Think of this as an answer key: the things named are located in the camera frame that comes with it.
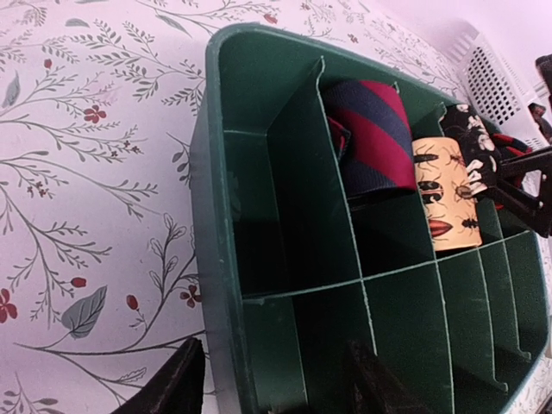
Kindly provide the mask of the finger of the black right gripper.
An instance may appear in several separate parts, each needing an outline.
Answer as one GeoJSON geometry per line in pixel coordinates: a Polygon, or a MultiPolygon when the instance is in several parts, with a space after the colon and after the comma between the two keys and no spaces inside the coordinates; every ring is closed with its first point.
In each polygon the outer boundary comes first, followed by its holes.
{"type": "Polygon", "coordinates": [[[526,173],[534,171],[539,171],[548,178],[551,177],[551,146],[501,160],[497,170],[497,179],[523,177],[526,173]]]}
{"type": "Polygon", "coordinates": [[[537,196],[500,180],[486,191],[494,202],[501,204],[529,228],[542,237],[551,235],[551,184],[542,182],[537,196]]]}

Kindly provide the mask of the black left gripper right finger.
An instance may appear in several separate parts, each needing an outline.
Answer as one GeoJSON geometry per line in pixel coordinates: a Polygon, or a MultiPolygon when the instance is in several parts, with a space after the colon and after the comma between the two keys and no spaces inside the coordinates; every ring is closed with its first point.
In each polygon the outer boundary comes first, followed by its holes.
{"type": "Polygon", "coordinates": [[[343,353],[347,413],[422,413],[423,404],[364,342],[347,342],[343,353]]]}

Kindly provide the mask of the tan patterned rolled tie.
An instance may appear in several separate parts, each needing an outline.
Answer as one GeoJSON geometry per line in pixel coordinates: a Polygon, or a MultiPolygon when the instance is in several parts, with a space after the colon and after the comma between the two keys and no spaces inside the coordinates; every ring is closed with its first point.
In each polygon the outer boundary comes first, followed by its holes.
{"type": "Polygon", "coordinates": [[[475,199],[460,147],[447,137],[413,143],[417,188],[434,250],[447,252],[482,244],[475,199]]]}

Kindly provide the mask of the floral patterned table mat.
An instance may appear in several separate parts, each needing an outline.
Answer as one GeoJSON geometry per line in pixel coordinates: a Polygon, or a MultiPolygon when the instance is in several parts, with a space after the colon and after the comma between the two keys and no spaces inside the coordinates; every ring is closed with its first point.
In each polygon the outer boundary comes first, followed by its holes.
{"type": "Polygon", "coordinates": [[[381,1],[2,2],[2,412],[110,413],[204,336],[188,151],[205,45],[239,22],[466,96],[381,1]]]}

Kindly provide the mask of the dark red rolled tie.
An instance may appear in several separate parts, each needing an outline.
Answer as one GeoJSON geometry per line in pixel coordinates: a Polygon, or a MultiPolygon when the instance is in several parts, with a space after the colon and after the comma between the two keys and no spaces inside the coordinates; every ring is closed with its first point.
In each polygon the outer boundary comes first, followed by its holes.
{"type": "Polygon", "coordinates": [[[412,134],[394,86],[346,80],[322,93],[350,204],[411,195],[417,189],[412,134]]]}

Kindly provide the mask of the dark green divided organizer box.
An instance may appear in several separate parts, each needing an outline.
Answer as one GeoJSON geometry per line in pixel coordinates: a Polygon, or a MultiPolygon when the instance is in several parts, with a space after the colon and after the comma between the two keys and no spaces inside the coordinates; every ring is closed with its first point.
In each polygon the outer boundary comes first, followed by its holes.
{"type": "Polygon", "coordinates": [[[416,195],[354,226],[320,96],[346,78],[389,81],[416,121],[439,91],[259,24],[214,34],[205,70],[191,203],[219,411],[343,413],[354,339],[435,413],[519,411],[547,341],[536,238],[439,260],[416,195]]]}

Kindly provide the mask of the white perforated plastic basket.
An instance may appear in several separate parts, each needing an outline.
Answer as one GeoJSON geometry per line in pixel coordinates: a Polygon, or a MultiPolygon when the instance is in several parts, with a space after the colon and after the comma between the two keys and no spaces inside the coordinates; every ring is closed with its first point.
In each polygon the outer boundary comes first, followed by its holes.
{"type": "Polygon", "coordinates": [[[487,38],[469,22],[451,24],[443,53],[457,66],[459,78],[477,112],[507,135],[534,149],[548,146],[529,105],[539,97],[514,69],[513,61],[495,51],[487,38]]]}

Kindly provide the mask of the black floral rolled tie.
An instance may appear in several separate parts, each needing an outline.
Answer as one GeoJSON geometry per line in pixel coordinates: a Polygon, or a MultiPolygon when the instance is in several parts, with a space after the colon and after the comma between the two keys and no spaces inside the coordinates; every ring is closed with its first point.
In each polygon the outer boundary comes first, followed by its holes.
{"type": "Polygon", "coordinates": [[[458,143],[472,195],[485,197],[497,184],[501,156],[483,119],[469,104],[457,103],[445,106],[439,124],[444,135],[458,143]]]}

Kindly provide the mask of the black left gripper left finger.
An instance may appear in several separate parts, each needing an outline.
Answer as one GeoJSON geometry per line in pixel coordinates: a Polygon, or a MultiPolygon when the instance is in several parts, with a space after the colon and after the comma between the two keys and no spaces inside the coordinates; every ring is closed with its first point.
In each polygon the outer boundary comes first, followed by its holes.
{"type": "Polygon", "coordinates": [[[185,340],[136,395],[113,414],[201,413],[205,352],[197,338],[185,340]]]}

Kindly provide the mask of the red black striped tie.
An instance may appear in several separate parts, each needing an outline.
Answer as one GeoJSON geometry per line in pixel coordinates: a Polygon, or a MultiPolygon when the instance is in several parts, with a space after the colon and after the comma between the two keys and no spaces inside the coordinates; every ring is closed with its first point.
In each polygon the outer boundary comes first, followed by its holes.
{"type": "Polygon", "coordinates": [[[530,146],[509,135],[493,133],[491,139],[499,151],[501,160],[516,158],[532,152],[530,146]]]}

